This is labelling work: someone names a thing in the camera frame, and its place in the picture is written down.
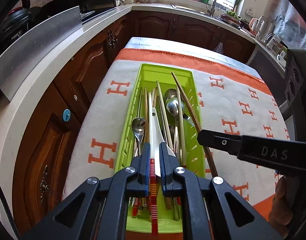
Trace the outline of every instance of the finger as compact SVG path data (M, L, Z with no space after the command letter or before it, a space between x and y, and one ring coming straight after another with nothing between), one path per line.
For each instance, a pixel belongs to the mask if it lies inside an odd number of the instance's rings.
M269 224L275 229L277 230L280 235L283 237L283 238L286 238L288 233L289 233L289 230L286 226L283 226L283 225L280 225L277 221L275 221L272 216L271 216L271 213L269 214Z
M276 198L272 202L271 216L280 225L287 225L290 223L293 217L293 212L289 209L284 197L281 199Z
M275 195L277 199L282 198L285 195L286 192L286 185L285 185L285 180L284 176L281 177L275 187Z

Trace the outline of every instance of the silver screw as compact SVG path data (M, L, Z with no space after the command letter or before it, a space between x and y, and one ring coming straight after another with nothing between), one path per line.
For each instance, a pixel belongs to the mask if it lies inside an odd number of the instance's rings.
M96 177L89 177L87 179L87 183L90 184L90 185L94 185L97 183L97 178Z
M220 185L223 183L223 179L221 177L214 177L213 182Z
M183 167L177 167L175 168L175 171L178 173L178 174L182 174L185 172L185 169Z
M125 168L125 171L128 172L128 173L134 173L135 172L135 168L130 166L130 167Z

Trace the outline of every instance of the white countertop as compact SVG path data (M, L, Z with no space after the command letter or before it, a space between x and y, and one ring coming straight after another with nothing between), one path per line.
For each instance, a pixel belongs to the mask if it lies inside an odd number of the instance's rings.
M131 10L157 11L196 18L212 23L257 44L254 38L221 21L194 12L175 9L166 4L133 4L118 6L78 29L51 50L31 71L8 103L0 100L0 184L12 210L12 181L17 152L28 121L49 84L69 59L97 33ZM0 219L12 235L10 224L0 202Z

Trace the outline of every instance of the green vegetable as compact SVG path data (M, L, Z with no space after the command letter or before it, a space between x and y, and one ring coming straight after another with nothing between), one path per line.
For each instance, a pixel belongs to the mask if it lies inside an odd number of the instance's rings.
M236 13L235 12L233 12L233 11L230 11L230 12L226 12L228 15L230 15L231 17L234 17L234 18L238 18L238 16L236 15Z

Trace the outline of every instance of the table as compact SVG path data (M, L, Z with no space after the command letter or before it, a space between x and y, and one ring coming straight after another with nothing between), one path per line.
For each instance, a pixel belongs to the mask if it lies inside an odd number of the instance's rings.
M88 177L114 174L129 99L141 63L192 70L200 99L202 127L228 134L288 139L279 108L257 72L233 59L195 46L132 38L110 67L82 124L67 174L63 198ZM265 218L271 210L274 170L239 161L211 149L222 176ZM206 177L210 170L205 161Z

